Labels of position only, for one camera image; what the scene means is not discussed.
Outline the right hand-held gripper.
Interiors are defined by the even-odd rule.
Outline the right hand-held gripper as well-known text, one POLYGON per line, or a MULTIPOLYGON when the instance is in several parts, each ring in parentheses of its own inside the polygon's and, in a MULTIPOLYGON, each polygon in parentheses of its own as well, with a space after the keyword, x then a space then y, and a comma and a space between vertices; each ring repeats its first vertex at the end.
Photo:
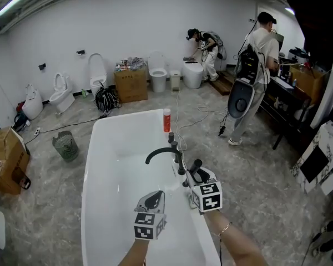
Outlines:
POLYGON ((190 208, 197 209, 200 213, 222 209, 223 192, 221 183, 214 172, 207 168, 200 168, 199 174, 187 173, 190 189, 190 208))

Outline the person's left forearm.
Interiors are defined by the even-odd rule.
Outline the person's left forearm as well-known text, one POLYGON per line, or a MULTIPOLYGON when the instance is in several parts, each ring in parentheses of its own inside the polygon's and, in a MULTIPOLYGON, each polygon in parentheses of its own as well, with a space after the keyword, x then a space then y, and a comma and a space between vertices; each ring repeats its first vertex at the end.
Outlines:
POLYGON ((145 266, 149 242, 148 240, 136 239, 118 266, 145 266))

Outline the black curved faucet spout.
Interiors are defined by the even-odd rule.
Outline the black curved faucet spout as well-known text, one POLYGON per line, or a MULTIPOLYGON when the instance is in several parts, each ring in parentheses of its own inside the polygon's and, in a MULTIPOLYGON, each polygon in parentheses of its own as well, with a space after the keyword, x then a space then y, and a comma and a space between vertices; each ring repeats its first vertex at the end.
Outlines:
POLYGON ((173 149, 172 147, 164 147, 164 148, 160 148, 160 149, 156 149, 154 150, 153 152, 151 152, 145 159, 145 163, 148 165, 150 164, 150 160, 158 155, 158 154, 162 154, 162 153, 165 153, 165 152, 170 152, 170 153, 173 153, 174 155, 178 155, 178 158, 179 158, 179 168, 178 168, 178 174, 179 175, 185 175, 186 174, 186 170, 184 168, 184 165, 183 165, 183 159, 182 159, 182 155, 181 155, 181 152, 179 150, 176 150, 176 149, 173 149))

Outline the grey oval pod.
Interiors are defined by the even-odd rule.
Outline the grey oval pod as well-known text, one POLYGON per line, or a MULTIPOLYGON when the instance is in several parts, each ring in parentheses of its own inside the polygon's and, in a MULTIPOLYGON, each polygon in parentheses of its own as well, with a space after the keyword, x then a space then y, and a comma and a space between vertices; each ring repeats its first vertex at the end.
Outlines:
POLYGON ((6 246, 6 220, 3 212, 0 211, 0 249, 4 250, 6 246))
POLYGON ((236 79, 228 98, 228 113, 233 119, 242 118, 250 108, 255 94, 254 87, 236 79))

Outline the wooden step platform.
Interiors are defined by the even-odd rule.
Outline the wooden step platform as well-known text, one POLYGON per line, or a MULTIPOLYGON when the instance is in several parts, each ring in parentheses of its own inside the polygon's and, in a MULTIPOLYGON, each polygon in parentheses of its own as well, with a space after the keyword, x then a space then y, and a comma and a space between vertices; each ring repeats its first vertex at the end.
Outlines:
POLYGON ((222 96, 229 95, 235 81, 235 76, 229 71, 219 71, 216 81, 210 81, 210 85, 222 96))

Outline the white pedal bin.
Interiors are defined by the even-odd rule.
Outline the white pedal bin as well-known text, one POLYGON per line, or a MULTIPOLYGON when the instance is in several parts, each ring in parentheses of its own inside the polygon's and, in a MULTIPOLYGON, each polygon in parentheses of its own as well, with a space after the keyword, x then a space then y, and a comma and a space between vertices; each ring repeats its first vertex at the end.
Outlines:
POLYGON ((169 77, 170 77, 171 91, 179 91, 180 90, 181 72, 179 70, 171 70, 169 72, 169 77))

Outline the white smart toilet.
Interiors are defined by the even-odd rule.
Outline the white smart toilet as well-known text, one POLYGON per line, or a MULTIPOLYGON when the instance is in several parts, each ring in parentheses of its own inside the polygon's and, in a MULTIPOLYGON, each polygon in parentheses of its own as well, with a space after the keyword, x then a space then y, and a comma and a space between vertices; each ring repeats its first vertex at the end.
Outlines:
POLYGON ((185 61, 182 69, 183 82, 190 89, 198 89, 201 86, 203 67, 196 61, 185 61))

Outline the black table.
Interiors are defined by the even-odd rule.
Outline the black table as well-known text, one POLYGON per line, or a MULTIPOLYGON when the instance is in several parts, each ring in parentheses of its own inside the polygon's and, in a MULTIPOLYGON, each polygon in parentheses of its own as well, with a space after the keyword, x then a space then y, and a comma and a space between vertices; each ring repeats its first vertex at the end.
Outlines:
POLYGON ((273 150, 276 150, 283 137, 293 139, 301 134, 302 120, 311 103, 311 97, 304 91, 277 79, 270 79, 260 105, 261 110, 279 124, 279 135, 273 150))

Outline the brown cardboard box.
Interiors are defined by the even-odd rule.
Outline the brown cardboard box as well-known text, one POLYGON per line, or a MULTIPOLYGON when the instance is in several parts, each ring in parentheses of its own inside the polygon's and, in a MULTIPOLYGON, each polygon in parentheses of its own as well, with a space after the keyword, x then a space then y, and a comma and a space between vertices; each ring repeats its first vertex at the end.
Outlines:
POLYGON ((114 72, 118 98, 122 103, 148 99, 146 69, 114 72))

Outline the black and white backpack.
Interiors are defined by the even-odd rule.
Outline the black and white backpack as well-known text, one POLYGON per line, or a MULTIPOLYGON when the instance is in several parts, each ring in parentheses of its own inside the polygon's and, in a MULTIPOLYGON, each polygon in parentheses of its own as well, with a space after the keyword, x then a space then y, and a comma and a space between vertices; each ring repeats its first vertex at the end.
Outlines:
POLYGON ((253 43, 243 47, 238 55, 235 76, 250 85, 254 85, 261 78, 265 81, 265 55, 253 43))

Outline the pile of packets and cloths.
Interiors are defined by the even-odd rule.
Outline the pile of packets and cloths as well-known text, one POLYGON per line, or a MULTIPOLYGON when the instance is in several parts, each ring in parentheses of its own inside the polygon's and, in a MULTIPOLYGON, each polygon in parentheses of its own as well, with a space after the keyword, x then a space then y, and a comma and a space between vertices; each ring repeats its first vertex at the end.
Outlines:
POLYGON ((147 64, 143 58, 129 57, 117 62, 114 71, 139 70, 146 67, 146 65, 147 64))

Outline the marble pattern vanity cabinet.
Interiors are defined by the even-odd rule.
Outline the marble pattern vanity cabinet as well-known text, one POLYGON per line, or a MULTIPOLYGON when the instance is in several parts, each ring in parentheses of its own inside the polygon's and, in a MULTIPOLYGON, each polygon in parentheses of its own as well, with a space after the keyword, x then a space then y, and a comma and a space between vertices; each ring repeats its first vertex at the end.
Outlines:
POLYGON ((322 124, 305 152, 290 169, 304 193, 319 185, 328 195, 333 191, 333 122, 322 124))

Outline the white squat open-lid toilet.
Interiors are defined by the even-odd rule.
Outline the white squat open-lid toilet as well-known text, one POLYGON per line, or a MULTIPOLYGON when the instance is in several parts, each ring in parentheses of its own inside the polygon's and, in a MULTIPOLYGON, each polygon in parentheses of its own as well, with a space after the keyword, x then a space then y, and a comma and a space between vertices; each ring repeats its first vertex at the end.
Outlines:
POLYGON ((72 82, 68 74, 57 73, 53 82, 54 94, 49 98, 49 103, 61 114, 64 113, 75 101, 72 93, 72 82))

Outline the white tall-lid toilet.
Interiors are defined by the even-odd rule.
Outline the white tall-lid toilet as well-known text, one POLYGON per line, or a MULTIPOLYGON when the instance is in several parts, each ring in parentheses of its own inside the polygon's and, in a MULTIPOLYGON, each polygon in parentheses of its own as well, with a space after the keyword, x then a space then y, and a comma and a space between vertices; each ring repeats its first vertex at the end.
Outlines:
POLYGON ((88 59, 90 89, 95 96, 102 88, 107 87, 107 69, 105 61, 99 53, 93 53, 88 59))

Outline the dark wooden staircase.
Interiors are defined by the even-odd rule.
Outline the dark wooden staircase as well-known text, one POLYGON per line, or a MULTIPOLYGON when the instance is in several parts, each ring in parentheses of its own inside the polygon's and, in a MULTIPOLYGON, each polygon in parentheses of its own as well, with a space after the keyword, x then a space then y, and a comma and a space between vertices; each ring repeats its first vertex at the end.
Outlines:
POLYGON ((329 70, 333 64, 333 0, 287 0, 305 37, 313 64, 329 70))

